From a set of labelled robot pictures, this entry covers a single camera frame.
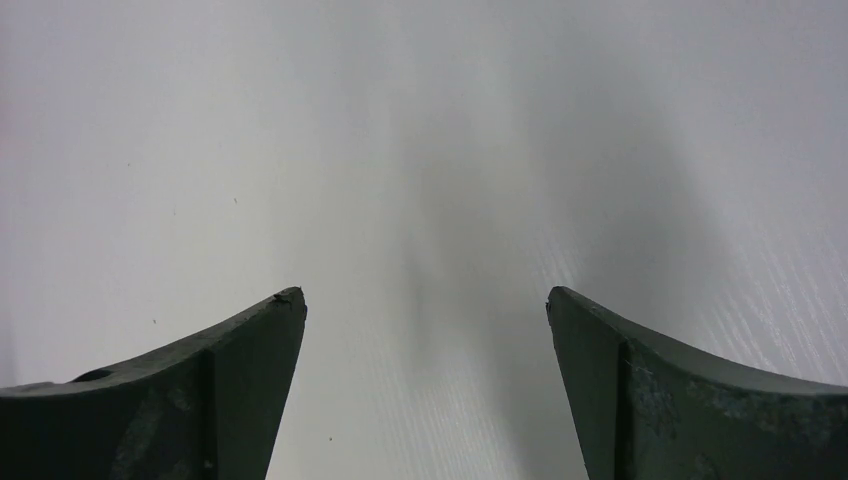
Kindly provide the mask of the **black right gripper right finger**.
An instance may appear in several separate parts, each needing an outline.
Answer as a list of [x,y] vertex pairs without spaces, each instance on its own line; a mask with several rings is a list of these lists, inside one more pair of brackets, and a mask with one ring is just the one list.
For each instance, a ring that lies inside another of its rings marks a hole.
[[710,354],[566,287],[546,303],[592,479],[843,479],[847,390]]

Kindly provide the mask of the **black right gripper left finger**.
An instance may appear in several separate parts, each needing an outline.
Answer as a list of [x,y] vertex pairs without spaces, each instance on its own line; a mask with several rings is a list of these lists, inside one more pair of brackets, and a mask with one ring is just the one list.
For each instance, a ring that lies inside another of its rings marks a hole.
[[5,479],[262,479],[304,336],[290,287],[67,383],[1,392]]

